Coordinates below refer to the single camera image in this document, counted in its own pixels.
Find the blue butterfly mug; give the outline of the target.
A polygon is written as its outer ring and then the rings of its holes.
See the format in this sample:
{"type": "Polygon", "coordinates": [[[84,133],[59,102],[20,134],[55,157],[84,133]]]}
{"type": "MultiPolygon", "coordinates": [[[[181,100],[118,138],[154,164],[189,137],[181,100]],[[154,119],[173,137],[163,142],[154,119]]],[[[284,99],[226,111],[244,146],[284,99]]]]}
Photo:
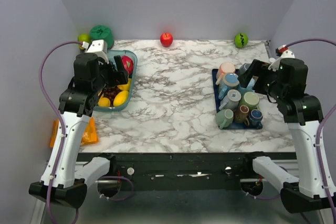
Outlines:
{"type": "Polygon", "coordinates": [[[222,100],[231,89],[236,89],[239,85],[238,75],[235,73],[226,73],[219,84],[218,87],[218,98],[222,100]]]}

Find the pink mug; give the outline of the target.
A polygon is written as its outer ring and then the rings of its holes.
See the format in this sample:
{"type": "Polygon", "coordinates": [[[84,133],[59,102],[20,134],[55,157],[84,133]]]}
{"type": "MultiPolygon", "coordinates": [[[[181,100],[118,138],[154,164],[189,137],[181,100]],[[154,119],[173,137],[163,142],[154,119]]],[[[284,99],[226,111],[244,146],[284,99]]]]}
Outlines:
{"type": "Polygon", "coordinates": [[[236,68],[234,64],[232,64],[231,62],[223,62],[217,71],[215,84],[219,85],[222,77],[226,73],[235,73],[235,71],[236,68]]]}

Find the grey blue mug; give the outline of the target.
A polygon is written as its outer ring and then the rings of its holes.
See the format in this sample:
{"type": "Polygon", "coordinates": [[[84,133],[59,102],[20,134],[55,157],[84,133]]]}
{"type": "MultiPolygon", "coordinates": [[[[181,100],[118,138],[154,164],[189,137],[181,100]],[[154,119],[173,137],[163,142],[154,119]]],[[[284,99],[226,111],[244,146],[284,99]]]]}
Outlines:
{"type": "Polygon", "coordinates": [[[238,90],[229,90],[227,95],[221,100],[219,110],[231,109],[232,111],[235,111],[241,98],[242,95],[238,90]]]}

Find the mint green mug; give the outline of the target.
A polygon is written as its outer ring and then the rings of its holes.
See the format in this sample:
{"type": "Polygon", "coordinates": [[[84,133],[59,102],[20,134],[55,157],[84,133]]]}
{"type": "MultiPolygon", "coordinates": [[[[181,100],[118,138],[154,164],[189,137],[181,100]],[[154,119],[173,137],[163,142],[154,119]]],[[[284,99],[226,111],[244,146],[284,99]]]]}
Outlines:
{"type": "Polygon", "coordinates": [[[215,122],[220,130],[228,128],[234,119],[234,113],[231,109],[223,109],[215,116],[215,122]]]}

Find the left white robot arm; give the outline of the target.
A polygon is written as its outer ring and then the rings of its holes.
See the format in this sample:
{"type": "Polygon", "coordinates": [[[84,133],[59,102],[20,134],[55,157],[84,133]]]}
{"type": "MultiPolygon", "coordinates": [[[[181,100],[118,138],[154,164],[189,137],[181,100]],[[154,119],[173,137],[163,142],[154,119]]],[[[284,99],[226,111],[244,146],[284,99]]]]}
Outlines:
{"type": "Polygon", "coordinates": [[[79,209],[88,188],[99,178],[116,175],[112,154],[99,154],[75,169],[82,136],[104,88],[126,84],[128,72],[120,56],[114,62],[95,53],[82,53],[73,63],[74,76],[60,95],[56,110],[59,125],[46,170],[40,181],[31,183],[29,194],[46,202],[79,209]]]}

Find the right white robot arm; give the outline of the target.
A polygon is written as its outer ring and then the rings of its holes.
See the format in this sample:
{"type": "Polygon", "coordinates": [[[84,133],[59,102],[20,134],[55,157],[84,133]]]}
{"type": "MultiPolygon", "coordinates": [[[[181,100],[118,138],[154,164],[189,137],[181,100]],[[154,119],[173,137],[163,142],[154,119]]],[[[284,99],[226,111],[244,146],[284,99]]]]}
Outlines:
{"type": "Polygon", "coordinates": [[[253,90],[275,99],[292,135],[299,176],[292,176],[263,152],[245,155],[241,171],[246,177],[258,174],[269,181],[279,191],[283,206],[291,214],[335,209],[335,185],[323,148],[325,116],[318,98],[305,93],[307,75],[308,67],[300,59],[283,58],[277,70],[255,59],[238,78],[245,87],[252,77],[257,77],[253,90]]]}

